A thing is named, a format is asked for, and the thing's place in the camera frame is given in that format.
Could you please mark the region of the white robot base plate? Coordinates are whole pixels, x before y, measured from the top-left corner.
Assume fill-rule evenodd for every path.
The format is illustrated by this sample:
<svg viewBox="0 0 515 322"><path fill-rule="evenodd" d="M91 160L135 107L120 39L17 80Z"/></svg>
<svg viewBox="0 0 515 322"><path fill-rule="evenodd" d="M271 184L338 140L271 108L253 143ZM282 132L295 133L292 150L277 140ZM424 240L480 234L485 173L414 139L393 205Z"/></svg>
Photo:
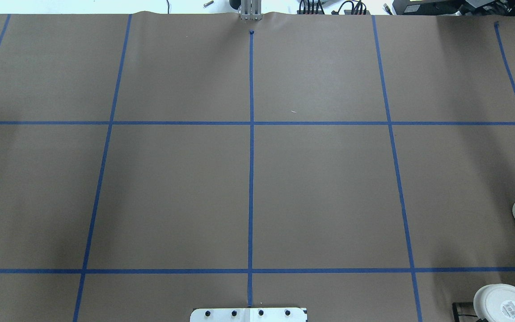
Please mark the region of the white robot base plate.
<svg viewBox="0 0 515 322"><path fill-rule="evenodd" d="M308 322L308 314L299 307L200 308L190 322Z"/></svg>

